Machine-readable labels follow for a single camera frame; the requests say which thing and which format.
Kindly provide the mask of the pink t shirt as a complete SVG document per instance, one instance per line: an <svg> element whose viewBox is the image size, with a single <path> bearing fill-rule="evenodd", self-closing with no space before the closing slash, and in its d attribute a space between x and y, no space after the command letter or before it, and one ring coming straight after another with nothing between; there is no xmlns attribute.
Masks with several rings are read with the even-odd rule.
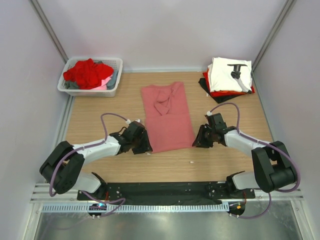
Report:
<svg viewBox="0 0 320 240"><path fill-rule="evenodd" d="M195 134L183 82L145 86L141 97L153 154L192 147Z"/></svg>

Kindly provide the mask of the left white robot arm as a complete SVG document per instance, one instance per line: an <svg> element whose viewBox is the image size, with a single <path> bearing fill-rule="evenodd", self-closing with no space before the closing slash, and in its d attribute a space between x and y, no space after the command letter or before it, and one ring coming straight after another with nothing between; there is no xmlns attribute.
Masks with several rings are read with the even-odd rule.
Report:
<svg viewBox="0 0 320 240"><path fill-rule="evenodd" d="M152 151L147 130L137 120L101 140L75 145L60 142L41 165L39 173L50 184L52 194L77 190L78 200L103 200L108 192L107 183L97 173L83 172L83 166L128 151L135 155Z"/></svg>

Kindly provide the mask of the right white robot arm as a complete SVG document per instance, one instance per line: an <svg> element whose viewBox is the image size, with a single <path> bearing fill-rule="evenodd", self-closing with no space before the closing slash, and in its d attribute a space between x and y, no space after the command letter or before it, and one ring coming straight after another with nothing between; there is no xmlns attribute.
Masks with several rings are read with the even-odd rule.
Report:
<svg viewBox="0 0 320 240"><path fill-rule="evenodd" d="M225 192L229 197L237 198L246 189L260 189L265 193L289 193L298 189L301 177L284 143L265 142L243 133L238 126L227 126L220 113L208 111L205 117L207 123L199 127L194 147L212 148L217 143L252 159L253 171L226 177Z"/></svg>

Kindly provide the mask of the black folded t shirt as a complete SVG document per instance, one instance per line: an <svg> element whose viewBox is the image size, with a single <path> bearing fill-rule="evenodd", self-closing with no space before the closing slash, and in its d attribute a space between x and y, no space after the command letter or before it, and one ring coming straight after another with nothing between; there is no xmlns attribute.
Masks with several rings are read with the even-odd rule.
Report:
<svg viewBox="0 0 320 240"><path fill-rule="evenodd" d="M213 92L209 91L209 88L207 87L206 84L206 79L205 78L200 78L198 81L200 87L212 98L214 99L218 104L221 104L223 102L226 102L228 100L234 99L236 97L240 97L240 94L232 94L232 95L219 95L219 96L214 96Z"/></svg>

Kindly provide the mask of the red folded t shirt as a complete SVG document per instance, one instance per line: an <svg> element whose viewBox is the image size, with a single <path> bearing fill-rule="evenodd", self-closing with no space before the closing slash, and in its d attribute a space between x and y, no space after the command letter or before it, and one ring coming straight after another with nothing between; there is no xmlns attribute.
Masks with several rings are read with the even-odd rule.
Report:
<svg viewBox="0 0 320 240"><path fill-rule="evenodd" d="M204 76L204 90L211 96L211 97L224 97L224 96L240 96L247 94L246 92L236 92L236 91L211 91L209 86L208 80L208 72L203 72L202 75Z"/></svg>

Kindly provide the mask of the white folded printed t shirt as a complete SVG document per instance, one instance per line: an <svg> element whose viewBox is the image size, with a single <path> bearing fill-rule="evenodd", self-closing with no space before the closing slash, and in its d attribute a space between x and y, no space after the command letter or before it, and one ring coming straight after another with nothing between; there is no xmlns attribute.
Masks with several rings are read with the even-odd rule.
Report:
<svg viewBox="0 0 320 240"><path fill-rule="evenodd" d="M252 62L223 57L212 58L208 66L208 84L211 92L251 94Z"/></svg>

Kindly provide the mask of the light pink garment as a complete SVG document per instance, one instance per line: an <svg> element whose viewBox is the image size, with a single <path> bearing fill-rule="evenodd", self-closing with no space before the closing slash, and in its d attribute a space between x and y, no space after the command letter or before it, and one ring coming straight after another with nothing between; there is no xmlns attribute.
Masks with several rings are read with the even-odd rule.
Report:
<svg viewBox="0 0 320 240"><path fill-rule="evenodd" d="M102 79L101 80L101 85L100 86L97 86L95 88L92 88L92 90L95 90L95 91L105 91L107 90L107 83L111 80L111 76L105 78L105 79Z"/></svg>

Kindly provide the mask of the white plastic basket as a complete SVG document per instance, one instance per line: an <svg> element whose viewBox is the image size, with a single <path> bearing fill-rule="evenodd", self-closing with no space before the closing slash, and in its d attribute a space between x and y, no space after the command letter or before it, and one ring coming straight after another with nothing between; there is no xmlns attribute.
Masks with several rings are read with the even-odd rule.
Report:
<svg viewBox="0 0 320 240"><path fill-rule="evenodd" d="M118 57L73 57L65 64L57 89L74 97L114 97L122 70ZM107 90L92 90L108 77Z"/></svg>

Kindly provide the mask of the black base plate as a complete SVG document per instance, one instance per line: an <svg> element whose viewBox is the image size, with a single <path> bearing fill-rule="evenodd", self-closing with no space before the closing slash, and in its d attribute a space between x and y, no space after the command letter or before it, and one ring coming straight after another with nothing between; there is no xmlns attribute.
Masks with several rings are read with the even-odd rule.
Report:
<svg viewBox="0 0 320 240"><path fill-rule="evenodd" d="M135 182L103 183L90 196L102 201L125 198L133 206L199 206L219 205L227 199L254 199L251 188L233 190L225 182Z"/></svg>

